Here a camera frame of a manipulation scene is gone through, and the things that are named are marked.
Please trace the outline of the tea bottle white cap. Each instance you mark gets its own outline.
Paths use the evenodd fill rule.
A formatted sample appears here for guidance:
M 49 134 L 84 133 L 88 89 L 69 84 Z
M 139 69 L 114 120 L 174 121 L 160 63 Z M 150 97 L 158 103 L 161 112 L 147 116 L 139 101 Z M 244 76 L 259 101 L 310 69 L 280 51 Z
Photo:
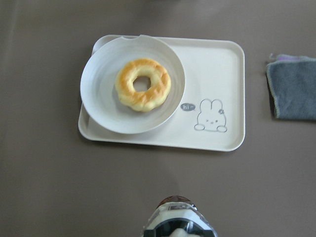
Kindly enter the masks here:
M 216 237 L 218 234 L 192 201 L 182 196 L 170 196 L 159 203 L 141 236 Z

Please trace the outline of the cream bunny tray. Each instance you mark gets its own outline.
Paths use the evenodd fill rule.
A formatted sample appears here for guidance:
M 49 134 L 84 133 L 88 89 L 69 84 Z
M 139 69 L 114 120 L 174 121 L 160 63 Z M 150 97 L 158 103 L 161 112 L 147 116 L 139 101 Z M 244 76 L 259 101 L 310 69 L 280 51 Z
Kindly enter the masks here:
M 94 45 L 92 55 L 111 40 L 107 35 Z M 175 113 L 160 126 L 123 134 L 99 125 L 83 103 L 78 128 L 92 141 L 119 142 L 232 151 L 245 137 L 245 61 L 242 48 L 232 41 L 156 37 L 180 58 L 185 90 Z

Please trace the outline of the glazed donut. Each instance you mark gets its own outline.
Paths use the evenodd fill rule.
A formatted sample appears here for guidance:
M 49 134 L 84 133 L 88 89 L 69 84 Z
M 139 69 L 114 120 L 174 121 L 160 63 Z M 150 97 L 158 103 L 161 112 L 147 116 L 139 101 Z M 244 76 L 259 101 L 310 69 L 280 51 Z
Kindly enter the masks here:
M 149 78 L 151 85 L 146 91 L 135 89 L 134 82 L 139 77 Z M 171 90 L 171 78 L 157 61 L 140 58 L 126 63 L 119 71 L 115 88 L 123 105 L 138 112 L 149 112 L 165 102 Z

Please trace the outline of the white round plate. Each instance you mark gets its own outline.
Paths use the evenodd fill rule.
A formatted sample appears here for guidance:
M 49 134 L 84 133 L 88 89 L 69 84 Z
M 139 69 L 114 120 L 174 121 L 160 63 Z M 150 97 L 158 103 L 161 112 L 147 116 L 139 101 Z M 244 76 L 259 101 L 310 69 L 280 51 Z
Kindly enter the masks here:
M 116 75 L 124 65 L 150 58 L 163 65 L 171 77 L 165 102 L 150 112 L 136 112 L 123 105 L 115 90 Z M 178 55 L 163 41 L 150 36 L 113 39 L 93 53 L 81 76 L 80 94 L 88 114 L 102 127 L 123 134 L 152 130 L 177 110 L 185 90 L 185 72 Z

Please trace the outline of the grey folded cloth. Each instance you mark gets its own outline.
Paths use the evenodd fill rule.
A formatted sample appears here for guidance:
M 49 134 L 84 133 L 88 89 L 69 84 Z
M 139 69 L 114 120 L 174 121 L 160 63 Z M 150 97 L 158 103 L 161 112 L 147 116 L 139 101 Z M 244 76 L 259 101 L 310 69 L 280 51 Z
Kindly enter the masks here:
M 316 119 L 316 60 L 308 56 L 270 55 L 266 67 L 276 119 Z

